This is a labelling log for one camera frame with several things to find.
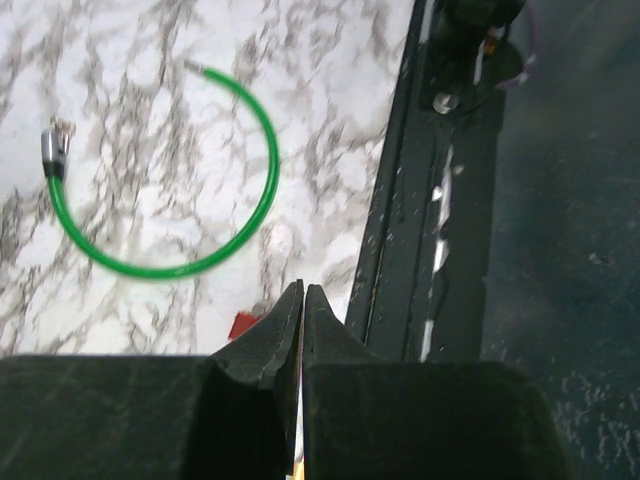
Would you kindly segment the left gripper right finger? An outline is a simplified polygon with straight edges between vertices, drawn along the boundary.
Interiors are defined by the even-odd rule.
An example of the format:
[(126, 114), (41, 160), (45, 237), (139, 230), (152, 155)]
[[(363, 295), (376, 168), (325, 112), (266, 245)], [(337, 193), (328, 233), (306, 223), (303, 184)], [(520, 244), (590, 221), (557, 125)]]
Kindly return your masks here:
[(566, 479), (570, 463), (534, 380), (495, 362), (372, 354), (308, 288), (302, 353), (310, 479)]

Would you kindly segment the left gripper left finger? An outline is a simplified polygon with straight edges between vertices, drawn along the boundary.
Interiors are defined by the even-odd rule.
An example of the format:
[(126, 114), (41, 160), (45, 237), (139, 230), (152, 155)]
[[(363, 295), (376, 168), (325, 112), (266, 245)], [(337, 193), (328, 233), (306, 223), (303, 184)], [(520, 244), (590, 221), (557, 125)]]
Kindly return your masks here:
[(303, 285), (209, 356), (1, 362), (5, 479), (282, 479), (293, 470)]

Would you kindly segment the red cable lock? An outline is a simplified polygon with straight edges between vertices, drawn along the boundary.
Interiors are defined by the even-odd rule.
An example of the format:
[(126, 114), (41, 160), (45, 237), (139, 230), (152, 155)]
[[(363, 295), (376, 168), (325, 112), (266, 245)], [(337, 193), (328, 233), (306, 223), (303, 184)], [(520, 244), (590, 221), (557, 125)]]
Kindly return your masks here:
[(231, 329), (228, 334), (228, 340), (234, 341), (241, 335), (243, 335), (247, 330), (252, 328), (258, 321), (260, 320), (259, 315), (255, 315), (249, 312), (238, 312), (234, 321), (231, 325)]

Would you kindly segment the small dark key set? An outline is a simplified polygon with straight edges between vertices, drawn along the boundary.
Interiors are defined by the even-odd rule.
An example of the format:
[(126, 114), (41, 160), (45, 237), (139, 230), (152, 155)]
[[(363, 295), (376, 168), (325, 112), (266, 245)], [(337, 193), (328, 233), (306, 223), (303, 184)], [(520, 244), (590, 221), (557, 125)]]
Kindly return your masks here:
[(262, 318), (271, 310), (271, 307), (272, 305), (269, 301), (256, 302), (251, 309), (251, 314), (257, 318)]

